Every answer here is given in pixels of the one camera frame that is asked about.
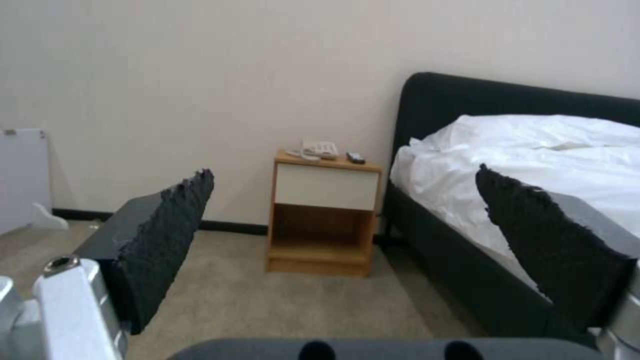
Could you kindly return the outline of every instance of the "white drawer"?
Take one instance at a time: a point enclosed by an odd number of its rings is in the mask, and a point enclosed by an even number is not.
[[[278,164],[275,202],[373,210],[378,176],[377,172]]]

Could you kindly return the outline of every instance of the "wooden nightstand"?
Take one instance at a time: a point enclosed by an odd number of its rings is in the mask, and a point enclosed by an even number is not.
[[[381,175],[344,156],[308,161],[279,150],[267,271],[367,276]]]

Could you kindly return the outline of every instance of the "white panel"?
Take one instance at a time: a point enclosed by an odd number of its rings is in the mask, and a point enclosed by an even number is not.
[[[377,188],[376,172],[278,164],[275,202],[373,210]]]
[[[47,139],[39,129],[0,133],[0,234],[28,225],[34,202],[51,210]]]

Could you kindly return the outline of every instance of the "white board leaning on wall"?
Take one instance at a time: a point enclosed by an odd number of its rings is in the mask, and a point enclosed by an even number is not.
[[[0,133],[0,234],[32,223],[34,203],[51,211],[47,137],[41,129]]]

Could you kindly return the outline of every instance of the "beige carpet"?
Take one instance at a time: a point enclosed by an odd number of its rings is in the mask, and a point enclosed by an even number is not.
[[[72,222],[70,232],[24,229],[0,237],[0,274],[30,296],[43,264],[73,251],[92,232],[88,224]],[[265,246],[264,236],[197,232],[160,310],[143,334],[131,338],[128,358],[162,359],[209,338],[424,339],[443,328],[448,336],[473,334],[446,299],[421,282],[422,274],[400,266],[404,284],[413,286],[405,291],[378,249],[372,275],[362,279],[265,273]]]

